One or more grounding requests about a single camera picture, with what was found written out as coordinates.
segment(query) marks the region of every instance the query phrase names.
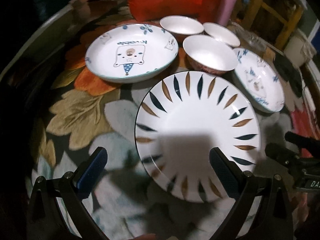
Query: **ceramic dish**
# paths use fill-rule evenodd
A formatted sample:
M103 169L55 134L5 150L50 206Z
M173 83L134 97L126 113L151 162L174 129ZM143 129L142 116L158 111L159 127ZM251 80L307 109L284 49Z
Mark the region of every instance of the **ceramic dish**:
M167 16L160 20L162 28L171 32L178 42L189 35L200 34L204 28L200 22L185 16Z
M183 48L195 70L222 75L233 70L238 62L232 49L211 36L193 35L183 41Z
M260 130L252 106L235 86L189 71L165 78L145 96L135 142L146 171L162 189L203 203L226 196L209 163L210 150L219 147L241 170L252 170Z
M152 78L178 54L176 39L166 30L147 24L122 25L98 37L85 62L100 78L133 83Z
M238 59L233 80L252 105L266 113L279 112L284 92L278 76L262 58L247 49L234 49Z
M222 41L233 48L240 46L239 38L227 28L215 23L204 23L203 27L204 31L217 41Z

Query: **white plate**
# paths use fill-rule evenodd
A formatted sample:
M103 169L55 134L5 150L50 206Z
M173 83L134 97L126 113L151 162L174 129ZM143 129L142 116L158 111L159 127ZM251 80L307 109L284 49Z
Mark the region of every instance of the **white plate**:
M162 18L160 25L169 32L184 35L199 34L204 30L202 24L197 20L177 15Z
M88 48L88 69L100 78L132 83L152 78L178 54L176 39L153 25L122 25L98 37Z
M135 141L146 171L161 188L202 203L226 196L209 151L219 147L241 170L252 171L259 158L260 130L252 106L235 86L190 71L165 78L145 96Z
M226 72L238 64L229 46L207 35L187 37L183 41L183 48L193 60L214 70Z
M278 76L270 65L247 49L234 49L238 66L234 82L246 89L252 105L266 113L279 112L284 106L284 92Z
M204 31L217 41L222 41L233 48L240 46L239 38L227 28L215 23L204 23L203 27Z

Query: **bowl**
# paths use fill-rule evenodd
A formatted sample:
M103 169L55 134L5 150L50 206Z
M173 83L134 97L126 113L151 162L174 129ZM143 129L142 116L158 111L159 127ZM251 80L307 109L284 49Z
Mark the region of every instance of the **bowl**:
M190 202L227 196L209 163L219 147L242 171L260 157L260 128L247 98L223 78L200 71L166 77L143 99L135 122L137 152L165 191Z
M215 23L204 23L203 27L204 31L217 41L222 41L233 48L240 46L239 38L227 28Z
M195 70L220 76L238 65L232 49L211 36L189 36L183 41L183 48Z
M200 34L204 28L200 22L185 16L167 16L160 20L160 25L172 33L178 42L194 34Z
M89 46L85 62L96 76L115 83L134 83L165 70L178 54L171 33L149 24L122 25Z
M279 112L284 106L284 92L270 65L247 49L233 51L238 59L233 73L235 85L256 109L265 113Z

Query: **dish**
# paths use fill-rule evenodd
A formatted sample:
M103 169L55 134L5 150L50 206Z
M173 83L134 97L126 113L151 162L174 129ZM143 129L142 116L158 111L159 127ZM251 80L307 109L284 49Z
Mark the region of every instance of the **dish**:
M233 80L252 105L266 113L279 112L284 106L284 92L278 76L258 55L247 49L233 50L238 59Z
M160 20L160 25L171 32L178 42L183 42L189 35L199 34L204 30L200 22L185 16L164 17Z
M189 71L165 78L145 96L135 142L146 171L162 189L203 203L226 196L209 151L219 147L241 170L252 170L260 129L252 106L235 86Z
M176 39L149 24L122 25L98 37L88 48L85 62L96 76L115 83L152 78L178 54Z
M220 76L233 70L238 64L232 49L211 36L189 36L183 41L183 48L195 70Z
M222 41L233 48L240 46L239 38L227 28L215 23L204 23L203 27L204 31L217 41Z

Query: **pink bottle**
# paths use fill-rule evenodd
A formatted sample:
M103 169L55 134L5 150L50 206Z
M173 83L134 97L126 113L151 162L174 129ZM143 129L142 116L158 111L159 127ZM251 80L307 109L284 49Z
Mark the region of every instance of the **pink bottle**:
M237 0L221 0L215 22L226 26Z

